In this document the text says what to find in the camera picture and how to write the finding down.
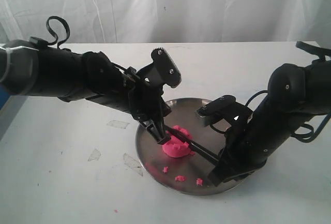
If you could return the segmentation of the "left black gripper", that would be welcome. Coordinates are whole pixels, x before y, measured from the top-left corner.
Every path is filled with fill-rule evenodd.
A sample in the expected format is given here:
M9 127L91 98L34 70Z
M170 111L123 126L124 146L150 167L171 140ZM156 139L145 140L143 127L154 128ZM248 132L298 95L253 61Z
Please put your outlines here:
M86 100L131 114L158 144L170 141L164 120L160 119L171 113L161 97L162 90L122 73L102 52L84 53L82 62L86 85L92 92Z

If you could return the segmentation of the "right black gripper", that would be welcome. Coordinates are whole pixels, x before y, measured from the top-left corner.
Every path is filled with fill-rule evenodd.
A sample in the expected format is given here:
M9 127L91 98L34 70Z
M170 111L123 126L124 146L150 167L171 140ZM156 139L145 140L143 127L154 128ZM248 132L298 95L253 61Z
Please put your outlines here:
M285 140L312 119L312 114L298 112L305 99L305 69L293 64L278 67L269 79L266 97L244 130L229 132L222 160L207 176L211 183L218 187L237 182L241 174L264 166Z

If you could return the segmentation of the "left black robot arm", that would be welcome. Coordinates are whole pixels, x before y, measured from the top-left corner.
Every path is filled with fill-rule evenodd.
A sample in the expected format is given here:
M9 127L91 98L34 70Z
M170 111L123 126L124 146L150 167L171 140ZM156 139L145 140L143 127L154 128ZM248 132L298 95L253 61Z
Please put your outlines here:
M10 95L85 99L130 114L159 144L169 141L170 113L161 88L147 85L132 69L121 71L102 52L73 53L14 40L1 47L1 88Z

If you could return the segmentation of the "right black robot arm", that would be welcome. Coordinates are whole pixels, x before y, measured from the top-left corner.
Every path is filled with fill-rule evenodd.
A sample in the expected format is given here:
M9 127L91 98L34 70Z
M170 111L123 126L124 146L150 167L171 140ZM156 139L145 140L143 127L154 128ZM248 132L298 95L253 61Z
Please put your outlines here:
M207 106L214 122L225 120L225 147L208 179L219 185L240 181L262 168L288 138L313 141L330 120L330 50L297 42L315 55L306 67L283 64L271 75L267 94L255 110L225 95Z

